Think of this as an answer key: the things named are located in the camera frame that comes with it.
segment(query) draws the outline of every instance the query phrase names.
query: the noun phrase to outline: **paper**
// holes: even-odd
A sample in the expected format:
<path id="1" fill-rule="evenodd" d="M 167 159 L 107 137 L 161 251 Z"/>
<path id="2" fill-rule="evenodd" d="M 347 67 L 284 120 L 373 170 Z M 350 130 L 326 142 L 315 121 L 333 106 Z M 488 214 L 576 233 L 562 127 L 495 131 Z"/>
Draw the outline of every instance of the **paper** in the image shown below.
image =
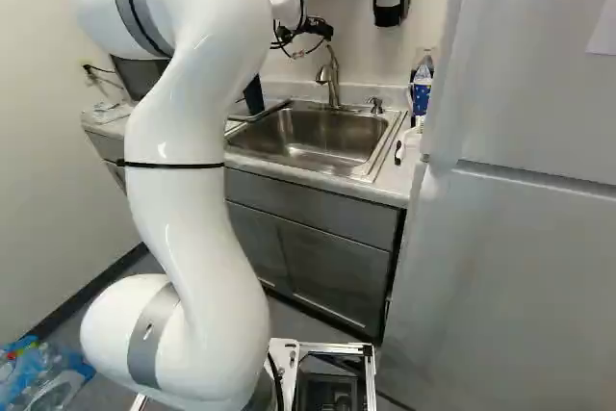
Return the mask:
<path id="1" fill-rule="evenodd" d="M 616 55 L 616 0 L 606 0 L 599 22 L 588 45 L 587 53 Z"/>

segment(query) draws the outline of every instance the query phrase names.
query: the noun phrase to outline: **white wall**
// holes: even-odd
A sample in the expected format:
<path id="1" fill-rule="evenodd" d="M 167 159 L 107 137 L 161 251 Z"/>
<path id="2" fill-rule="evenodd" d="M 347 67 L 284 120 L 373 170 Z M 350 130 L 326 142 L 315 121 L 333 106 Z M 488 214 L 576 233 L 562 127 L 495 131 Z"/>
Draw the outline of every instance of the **white wall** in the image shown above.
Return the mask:
<path id="1" fill-rule="evenodd" d="M 126 200 L 80 128 L 99 98 L 79 62 L 105 57 L 71 0 L 0 0 L 0 343 L 139 242 Z"/>
<path id="2" fill-rule="evenodd" d="M 447 0 L 411 0 L 411 11 L 402 25 L 383 29 L 374 26 L 372 0 L 307 0 L 306 6 L 309 14 L 322 16 L 334 27 L 332 44 L 342 82 L 404 85 L 417 47 L 439 44 Z M 300 49 L 300 44 L 309 48 L 316 41 L 304 35 L 289 49 Z M 270 51 L 261 75 L 267 81 L 312 81 L 326 60 L 324 47 L 296 61 L 282 51 Z"/>

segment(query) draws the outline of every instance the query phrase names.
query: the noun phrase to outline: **refrigerator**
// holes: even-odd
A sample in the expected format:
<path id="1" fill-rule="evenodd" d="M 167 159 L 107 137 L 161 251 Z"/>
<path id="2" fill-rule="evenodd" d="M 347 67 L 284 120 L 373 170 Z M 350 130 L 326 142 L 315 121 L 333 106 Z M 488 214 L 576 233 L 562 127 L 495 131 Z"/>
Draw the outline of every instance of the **refrigerator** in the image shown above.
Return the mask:
<path id="1" fill-rule="evenodd" d="M 449 0 L 377 389 L 616 409 L 616 0 Z"/>

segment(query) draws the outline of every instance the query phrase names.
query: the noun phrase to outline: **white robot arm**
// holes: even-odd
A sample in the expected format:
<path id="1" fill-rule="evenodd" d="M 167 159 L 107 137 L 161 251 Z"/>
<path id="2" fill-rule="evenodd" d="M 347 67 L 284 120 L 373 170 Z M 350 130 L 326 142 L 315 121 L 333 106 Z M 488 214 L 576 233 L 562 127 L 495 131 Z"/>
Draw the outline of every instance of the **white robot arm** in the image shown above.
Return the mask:
<path id="1" fill-rule="evenodd" d="M 84 352 L 112 380 L 171 406 L 248 409 L 270 383 L 270 325 L 227 216 L 226 107 L 270 48 L 272 14 L 295 28 L 299 1 L 77 0 L 77 14 L 108 53 L 172 56 L 124 143 L 133 218 L 167 275 L 101 294 L 82 323 Z"/>

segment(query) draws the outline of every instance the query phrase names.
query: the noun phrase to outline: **sink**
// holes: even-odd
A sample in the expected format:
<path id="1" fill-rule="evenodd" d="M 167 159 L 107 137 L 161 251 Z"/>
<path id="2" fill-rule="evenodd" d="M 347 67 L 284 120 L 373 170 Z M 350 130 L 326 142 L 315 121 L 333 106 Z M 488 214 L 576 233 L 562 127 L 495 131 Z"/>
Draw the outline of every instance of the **sink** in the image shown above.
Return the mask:
<path id="1" fill-rule="evenodd" d="M 371 107 L 345 108 L 336 111 L 322 103 L 292 101 L 230 134 L 227 151 L 371 182 L 402 112 L 372 115 Z"/>

